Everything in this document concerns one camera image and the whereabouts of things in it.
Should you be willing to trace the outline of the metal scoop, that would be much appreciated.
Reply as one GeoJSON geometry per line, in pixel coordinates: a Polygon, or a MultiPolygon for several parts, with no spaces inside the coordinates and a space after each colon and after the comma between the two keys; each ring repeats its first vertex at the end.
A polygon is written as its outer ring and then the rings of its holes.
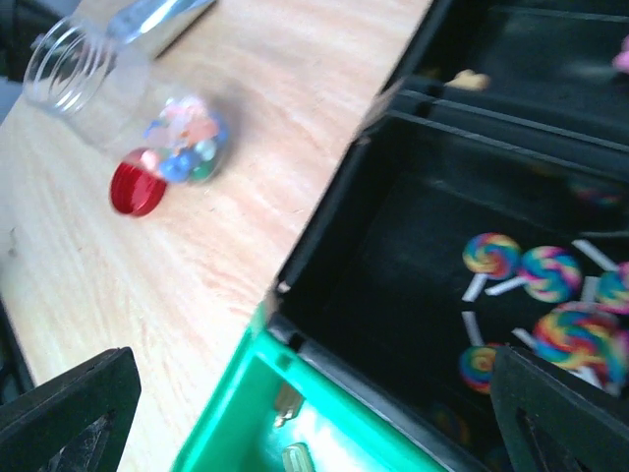
{"type": "Polygon", "coordinates": [[[214,4],[214,0],[133,1],[111,18],[106,34],[155,59],[214,4]]]}

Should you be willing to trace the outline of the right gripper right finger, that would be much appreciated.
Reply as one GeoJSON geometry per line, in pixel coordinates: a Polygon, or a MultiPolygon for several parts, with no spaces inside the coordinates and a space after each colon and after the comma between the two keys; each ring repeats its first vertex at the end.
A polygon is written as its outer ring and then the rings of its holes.
{"type": "Polygon", "coordinates": [[[499,347],[490,382],[516,471],[626,471],[628,402],[521,348],[499,347]]]}

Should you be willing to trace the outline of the red jar lid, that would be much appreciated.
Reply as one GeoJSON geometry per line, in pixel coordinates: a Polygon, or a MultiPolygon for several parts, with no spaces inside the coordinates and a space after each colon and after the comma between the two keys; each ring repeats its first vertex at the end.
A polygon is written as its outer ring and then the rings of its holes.
{"type": "Polygon", "coordinates": [[[130,151],[116,168],[109,187],[112,207],[120,214],[141,217],[161,202],[167,183],[154,171],[157,154],[147,147],[130,151]]]}

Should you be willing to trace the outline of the black bin with star candies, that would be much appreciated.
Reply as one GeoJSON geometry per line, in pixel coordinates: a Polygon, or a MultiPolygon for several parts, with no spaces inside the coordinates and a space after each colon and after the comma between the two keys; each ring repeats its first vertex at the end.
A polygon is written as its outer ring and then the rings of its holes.
{"type": "Polygon", "coordinates": [[[485,74],[503,113],[628,149],[625,1],[433,1],[388,82],[485,74]]]}

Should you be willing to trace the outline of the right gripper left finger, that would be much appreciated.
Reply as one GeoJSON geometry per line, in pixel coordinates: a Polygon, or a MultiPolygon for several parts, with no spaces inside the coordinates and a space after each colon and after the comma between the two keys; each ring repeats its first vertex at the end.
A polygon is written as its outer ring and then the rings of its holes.
{"type": "Polygon", "coordinates": [[[142,392],[134,353],[112,348],[1,407],[3,471],[116,471],[142,392]]]}

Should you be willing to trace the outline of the clear plastic jar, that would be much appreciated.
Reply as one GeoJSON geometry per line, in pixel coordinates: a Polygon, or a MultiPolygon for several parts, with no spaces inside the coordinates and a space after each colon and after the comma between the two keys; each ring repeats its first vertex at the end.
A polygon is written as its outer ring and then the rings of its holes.
{"type": "Polygon", "coordinates": [[[198,184],[217,171],[229,129],[214,100],[137,47],[66,17],[31,49],[27,101],[93,148],[170,184],[198,184]]]}

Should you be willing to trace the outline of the green bin with gummies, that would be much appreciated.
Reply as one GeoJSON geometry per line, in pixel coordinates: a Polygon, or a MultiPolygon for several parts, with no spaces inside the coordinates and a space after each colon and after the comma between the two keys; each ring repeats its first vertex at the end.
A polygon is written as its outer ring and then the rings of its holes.
{"type": "Polygon", "coordinates": [[[175,471],[439,471],[441,465],[263,328],[258,306],[175,471]]]}

